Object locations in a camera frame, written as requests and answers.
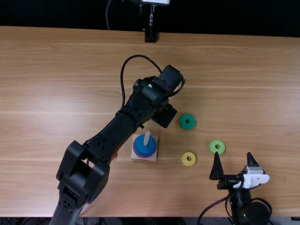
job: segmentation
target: yellow ring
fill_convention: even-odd
[[[192,166],[192,165],[195,165],[197,158],[194,153],[186,152],[181,157],[181,161],[186,166]]]

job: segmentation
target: black cable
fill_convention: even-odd
[[[235,195],[243,188],[243,185],[244,185],[244,179],[242,179],[239,188],[236,189],[232,195],[226,196],[225,198],[222,198],[222,199],[220,199],[220,200],[214,202],[214,203],[211,204],[210,206],[206,207],[206,208],[202,211],[202,213],[200,214],[200,216],[198,217],[197,224],[200,225],[201,218],[203,217],[203,215],[204,215],[208,210],[210,210],[212,207],[214,207],[214,206],[220,204],[221,202],[226,201],[227,198],[230,199],[230,198],[234,197],[234,196],[235,196]]]
[[[179,221],[181,225],[187,225],[182,217],[179,218]]]
[[[104,223],[105,225],[107,225],[106,220],[105,220],[103,217],[102,217],[101,219],[102,219],[103,223]]]
[[[234,225],[234,224],[233,224],[233,221],[231,221],[231,219],[230,219],[229,217],[227,217],[227,219],[228,219],[228,221],[229,221],[232,225]]]
[[[120,82],[121,82],[121,90],[122,90],[122,105],[121,105],[121,110],[123,109],[124,105],[125,105],[125,89],[124,89],[124,80],[123,80],[123,74],[124,74],[124,69],[126,64],[133,58],[137,58],[137,57],[141,57],[144,59],[147,59],[149,62],[151,62],[161,73],[162,70],[159,68],[159,66],[153,62],[149,57],[145,56],[145,55],[132,55],[130,56],[128,59],[125,60],[125,62],[123,63],[122,69],[121,69],[121,74],[120,74]]]
[[[227,215],[228,215],[230,218],[232,218],[232,216],[229,214],[229,211],[228,211],[228,209],[227,209],[228,200],[229,200],[229,198],[227,198],[226,201],[225,201],[225,209],[226,209]]]

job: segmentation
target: light green ring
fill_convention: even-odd
[[[212,154],[218,152],[219,155],[222,155],[225,151],[225,144],[220,140],[214,140],[210,143],[210,151]]]

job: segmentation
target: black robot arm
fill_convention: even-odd
[[[268,182],[269,178],[250,152],[247,153],[247,165],[242,171],[237,175],[224,175],[220,156],[216,152],[210,180],[219,180],[217,189],[228,190],[228,196],[207,207],[199,216],[198,224],[201,224],[201,218],[208,209],[225,201],[228,219],[232,224],[267,225],[272,215],[272,207],[264,199],[251,198],[250,190]],[[230,202],[232,216],[227,210],[228,201]]]
[[[133,93],[113,120],[83,145],[73,141],[65,152],[56,179],[59,202],[50,225],[74,225],[84,205],[92,203],[108,181],[110,162],[123,143],[152,119],[168,127],[176,110],[168,103],[184,84],[181,73],[167,66],[159,77],[139,79]],[[91,168],[84,160],[94,164]]]

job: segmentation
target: black background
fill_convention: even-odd
[[[0,25],[105,30],[107,0],[0,0]],[[131,0],[112,0],[112,30],[141,31],[149,10],[139,16]],[[171,0],[159,6],[160,32],[300,37],[300,1]]]

